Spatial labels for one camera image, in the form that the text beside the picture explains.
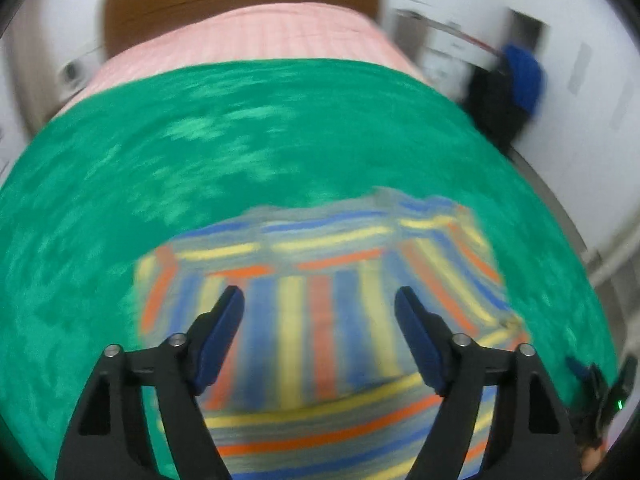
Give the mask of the pink striped bed sheet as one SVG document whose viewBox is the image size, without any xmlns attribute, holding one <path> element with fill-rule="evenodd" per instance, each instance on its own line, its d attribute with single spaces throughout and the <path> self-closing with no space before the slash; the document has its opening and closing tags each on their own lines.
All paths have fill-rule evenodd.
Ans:
<svg viewBox="0 0 640 480">
<path fill-rule="evenodd" d="M 325 3 L 273 3 L 229 11 L 180 27 L 106 61 L 63 105 L 179 68 L 233 61 L 333 58 L 385 66 L 427 82 L 367 16 Z"/>
</svg>

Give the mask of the white desk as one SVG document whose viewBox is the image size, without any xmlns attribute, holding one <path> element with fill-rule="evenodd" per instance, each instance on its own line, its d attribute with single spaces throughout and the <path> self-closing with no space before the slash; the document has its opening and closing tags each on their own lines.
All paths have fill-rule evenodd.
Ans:
<svg viewBox="0 0 640 480">
<path fill-rule="evenodd" d="M 445 24 L 409 9 L 395 11 L 395 44 L 424 79 L 448 99 L 461 102 L 477 70 L 489 70 L 500 52 L 456 24 Z"/>
</svg>

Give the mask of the blue garment on chair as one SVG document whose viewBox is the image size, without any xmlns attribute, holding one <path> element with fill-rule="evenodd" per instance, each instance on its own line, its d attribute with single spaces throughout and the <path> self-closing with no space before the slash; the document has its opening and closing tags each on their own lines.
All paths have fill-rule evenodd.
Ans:
<svg viewBox="0 0 640 480">
<path fill-rule="evenodd" d="M 532 52 L 516 44 L 507 44 L 502 55 L 512 77 L 514 104 L 535 115 L 544 92 L 544 70 Z"/>
</svg>

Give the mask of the striped knit t-shirt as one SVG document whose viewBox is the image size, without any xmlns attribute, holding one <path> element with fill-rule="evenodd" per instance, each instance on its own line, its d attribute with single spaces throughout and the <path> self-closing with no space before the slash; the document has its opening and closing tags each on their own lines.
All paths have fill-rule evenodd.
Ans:
<svg viewBox="0 0 640 480">
<path fill-rule="evenodd" d="M 235 479 L 408 474 L 440 401 L 396 321 L 401 287 L 482 346 L 528 338 L 472 210 L 445 197 L 381 188 L 180 234 L 134 268 L 142 342 L 185 332 L 230 285 L 243 318 L 198 403 Z"/>
</svg>

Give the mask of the green velvet blanket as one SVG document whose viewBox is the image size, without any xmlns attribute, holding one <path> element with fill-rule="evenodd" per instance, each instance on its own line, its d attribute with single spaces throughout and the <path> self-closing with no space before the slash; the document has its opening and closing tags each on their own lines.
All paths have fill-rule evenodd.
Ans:
<svg viewBox="0 0 640 480">
<path fill-rule="evenodd" d="M 475 212 L 562 398 L 576 390 L 565 353 L 615 375 L 582 263 L 454 102 L 363 62 L 209 64 L 83 99 L 35 136 L 2 185 L 2 439 L 53 476 L 99 352 L 137 342 L 139 256 L 248 208 L 318 206 L 376 186 Z"/>
</svg>

